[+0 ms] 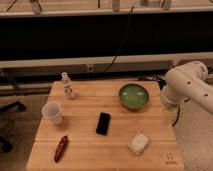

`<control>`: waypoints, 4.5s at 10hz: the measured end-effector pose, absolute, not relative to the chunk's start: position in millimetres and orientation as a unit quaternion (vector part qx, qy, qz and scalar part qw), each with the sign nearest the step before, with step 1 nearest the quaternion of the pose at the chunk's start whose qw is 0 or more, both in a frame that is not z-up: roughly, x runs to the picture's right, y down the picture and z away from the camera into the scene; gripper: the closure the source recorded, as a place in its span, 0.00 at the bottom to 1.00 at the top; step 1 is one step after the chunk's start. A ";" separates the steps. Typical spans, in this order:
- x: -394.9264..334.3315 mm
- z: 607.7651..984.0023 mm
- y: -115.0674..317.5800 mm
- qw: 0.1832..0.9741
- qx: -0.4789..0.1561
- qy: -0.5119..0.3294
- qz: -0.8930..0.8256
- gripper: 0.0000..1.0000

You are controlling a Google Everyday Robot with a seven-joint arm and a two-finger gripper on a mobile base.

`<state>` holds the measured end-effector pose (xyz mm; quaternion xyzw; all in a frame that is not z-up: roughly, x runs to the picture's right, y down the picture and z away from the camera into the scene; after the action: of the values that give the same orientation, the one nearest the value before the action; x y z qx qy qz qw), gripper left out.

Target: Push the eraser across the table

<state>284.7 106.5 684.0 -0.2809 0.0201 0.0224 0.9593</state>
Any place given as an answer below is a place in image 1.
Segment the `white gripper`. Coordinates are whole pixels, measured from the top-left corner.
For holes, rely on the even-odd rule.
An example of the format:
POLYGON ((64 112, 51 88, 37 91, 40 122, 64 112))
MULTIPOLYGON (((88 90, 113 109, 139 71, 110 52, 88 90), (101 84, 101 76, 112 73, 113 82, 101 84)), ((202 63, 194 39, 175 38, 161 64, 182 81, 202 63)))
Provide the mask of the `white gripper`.
POLYGON ((178 109, 164 109, 163 110, 163 122, 165 124, 174 124, 178 116, 178 109))

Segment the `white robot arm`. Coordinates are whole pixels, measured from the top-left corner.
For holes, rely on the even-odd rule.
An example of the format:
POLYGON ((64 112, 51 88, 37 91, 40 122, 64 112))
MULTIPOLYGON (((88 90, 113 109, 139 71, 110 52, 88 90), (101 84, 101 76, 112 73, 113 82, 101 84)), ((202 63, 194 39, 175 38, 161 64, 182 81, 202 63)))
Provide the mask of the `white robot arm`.
POLYGON ((164 106, 164 118, 173 115, 172 125, 180 116, 180 104, 190 99, 213 115, 213 86, 205 82, 208 77, 207 66, 200 61, 191 61, 176 66, 165 74, 166 85, 160 94, 164 106))

